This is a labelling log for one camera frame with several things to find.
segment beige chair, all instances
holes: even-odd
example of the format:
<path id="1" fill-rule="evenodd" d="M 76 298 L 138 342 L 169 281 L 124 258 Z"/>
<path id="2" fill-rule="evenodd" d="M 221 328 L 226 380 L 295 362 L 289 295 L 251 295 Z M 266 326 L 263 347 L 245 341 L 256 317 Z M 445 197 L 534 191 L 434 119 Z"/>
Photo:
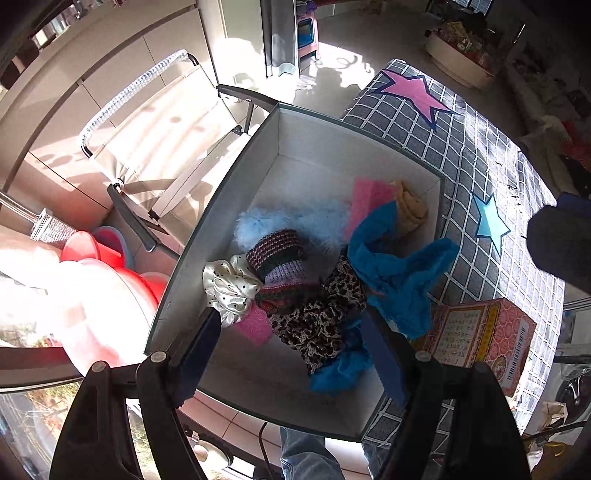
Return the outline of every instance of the beige chair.
<path id="1" fill-rule="evenodd" d="M 188 73 L 136 109 L 96 151 L 88 149 L 94 130 L 171 64 L 184 60 L 194 65 Z M 249 101 L 244 129 L 236 123 L 221 93 Z M 149 251 L 161 248 L 178 258 L 146 226 L 164 231 L 185 245 L 250 139 L 254 105 L 270 111 L 275 103 L 238 87 L 214 87 L 195 57 L 180 50 L 112 99 L 88 122 L 79 141 L 83 152 L 111 181 L 107 190 L 113 204 L 144 247 Z"/>

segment pink sponge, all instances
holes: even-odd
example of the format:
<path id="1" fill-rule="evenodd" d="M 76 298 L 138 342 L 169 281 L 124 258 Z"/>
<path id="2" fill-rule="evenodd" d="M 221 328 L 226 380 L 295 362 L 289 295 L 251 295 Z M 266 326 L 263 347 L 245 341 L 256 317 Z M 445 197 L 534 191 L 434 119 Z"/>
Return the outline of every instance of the pink sponge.
<path id="1" fill-rule="evenodd" d="M 357 178 L 351 199 L 351 214 L 345 229 L 346 239 L 357 226 L 376 208 L 394 201 L 396 187 L 384 181 Z"/>
<path id="2" fill-rule="evenodd" d="M 252 302 L 250 313 L 243 321 L 235 323 L 234 328 L 239 330 L 241 334 L 256 346 L 266 343 L 273 335 L 267 314 L 254 302 Z"/>

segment jeans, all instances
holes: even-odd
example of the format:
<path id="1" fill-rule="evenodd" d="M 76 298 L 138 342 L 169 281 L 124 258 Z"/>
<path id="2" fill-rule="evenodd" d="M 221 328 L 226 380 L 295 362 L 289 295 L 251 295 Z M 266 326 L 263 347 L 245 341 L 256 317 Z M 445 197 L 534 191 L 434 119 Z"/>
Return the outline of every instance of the jeans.
<path id="1" fill-rule="evenodd" d="M 362 443 L 369 473 L 374 478 L 388 450 Z M 281 467 L 285 480 L 345 480 L 336 458 L 325 446 L 324 437 L 281 428 Z"/>

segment light blue star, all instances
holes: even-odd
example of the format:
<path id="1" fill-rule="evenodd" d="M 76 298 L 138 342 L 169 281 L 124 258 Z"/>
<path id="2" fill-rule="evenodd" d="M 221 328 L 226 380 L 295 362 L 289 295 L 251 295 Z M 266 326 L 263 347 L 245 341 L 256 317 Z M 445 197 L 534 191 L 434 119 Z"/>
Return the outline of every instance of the light blue star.
<path id="1" fill-rule="evenodd" d="M 490 238 L 496 248 L 496 252 L 501 254 L 501 238 L 503 235 L 511 232 L 509 227 L 499 217 L 499 210 L 496 208 L 495 195 L 488 197 L 488 201 L 484 203 L 474 193 L 472 193 L 476 206 L 480 212 L 480 222 L 478 223 L 478 230 L 476 236 L 483 238 Z"/>

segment pink star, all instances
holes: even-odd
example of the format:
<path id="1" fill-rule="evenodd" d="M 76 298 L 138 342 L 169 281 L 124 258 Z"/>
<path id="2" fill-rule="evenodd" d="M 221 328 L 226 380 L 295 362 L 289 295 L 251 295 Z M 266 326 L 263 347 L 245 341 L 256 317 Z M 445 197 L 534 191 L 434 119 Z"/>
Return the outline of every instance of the pink star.
<path id="1" fill-rule="evenodd" d="M 390 70 L 382 70 L 382 73 L 392 82 L 378 88 L 375 93 L 387 93 L 409 101 L 433 130 L 436 128 L 435 110 L 455 113 L 429 93 L 427 80 L 423 75 L 405 77 Z"/>

